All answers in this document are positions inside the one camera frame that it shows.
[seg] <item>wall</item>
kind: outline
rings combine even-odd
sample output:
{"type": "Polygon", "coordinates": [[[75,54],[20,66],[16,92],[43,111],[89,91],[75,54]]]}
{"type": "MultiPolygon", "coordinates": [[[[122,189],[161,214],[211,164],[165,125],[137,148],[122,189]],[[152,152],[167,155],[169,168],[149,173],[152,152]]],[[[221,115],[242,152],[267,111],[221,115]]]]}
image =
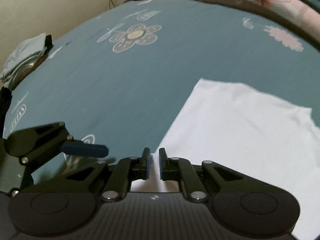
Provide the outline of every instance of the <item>wall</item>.
{"type": "Polygon", "coordinates": [[[55,40],[108,9],[108,0],[0,0],[0,71],[21,41],[41,33],[55,40]]]}

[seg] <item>white towel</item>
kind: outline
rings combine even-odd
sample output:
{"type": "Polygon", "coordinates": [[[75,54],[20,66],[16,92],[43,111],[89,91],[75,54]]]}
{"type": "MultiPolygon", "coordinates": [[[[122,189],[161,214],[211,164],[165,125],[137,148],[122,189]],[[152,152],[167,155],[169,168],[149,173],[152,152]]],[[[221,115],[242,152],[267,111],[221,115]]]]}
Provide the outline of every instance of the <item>white towel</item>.
{"type": "MultiPolygon", "coordinates": [[[[201,79],[160,143],[168,157],[201,165],[212,160],[283,188],[299,201],[293,234],[320,234],[320,130],[311,109],[293,105],[245,84],[201,79]]],[[[158,150],[149,181],[132,191],[177,191],[159,177],[158,150]]]]}

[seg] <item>folded clothes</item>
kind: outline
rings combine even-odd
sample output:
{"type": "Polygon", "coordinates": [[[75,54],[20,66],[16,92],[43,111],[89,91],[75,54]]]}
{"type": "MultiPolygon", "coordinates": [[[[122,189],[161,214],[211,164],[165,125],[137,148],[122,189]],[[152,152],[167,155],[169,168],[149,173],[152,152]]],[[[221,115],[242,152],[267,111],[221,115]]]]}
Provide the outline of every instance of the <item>folded clothes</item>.
{"type": "Polygon", "coordinates": [[[42,33],[34,38],[21,42],[10,54],[0,73],[4,87],[9,90],[16,88],[38,65],[39,59],[46,55],[53,47],[51,35],[42,33]]]}

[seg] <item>gray cloth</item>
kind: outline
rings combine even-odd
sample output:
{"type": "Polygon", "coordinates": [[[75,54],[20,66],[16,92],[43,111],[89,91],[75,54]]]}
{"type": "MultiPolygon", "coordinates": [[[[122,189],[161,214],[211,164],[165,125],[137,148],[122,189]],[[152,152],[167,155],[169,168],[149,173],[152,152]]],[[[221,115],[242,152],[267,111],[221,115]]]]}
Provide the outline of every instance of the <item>gray cloth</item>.
{"type": "Polygon", "coordinates": [[[42,33],[34,38],[21,42],[10,54],[4,64],[4,70],[0,74],[0,79],[4,87],[11,89],[18,77],[25,73],[44,54],[45,37],[42,33]]]}

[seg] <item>pink flower print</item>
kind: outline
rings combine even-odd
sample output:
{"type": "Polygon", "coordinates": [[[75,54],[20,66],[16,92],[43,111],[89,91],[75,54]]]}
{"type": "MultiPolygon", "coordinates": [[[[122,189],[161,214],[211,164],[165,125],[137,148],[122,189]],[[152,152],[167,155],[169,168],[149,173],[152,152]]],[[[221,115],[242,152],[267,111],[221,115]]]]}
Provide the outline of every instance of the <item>pink flower print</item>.
{"type": "Polygon", "coordinates": [[[266,26],[264,31],[269,33],[269,36],[274,37],[276,41],[281,41],[285,47],[289,47],[297,52],[303,51],[302,43],[285,30],[273,26],[266,26]]]}

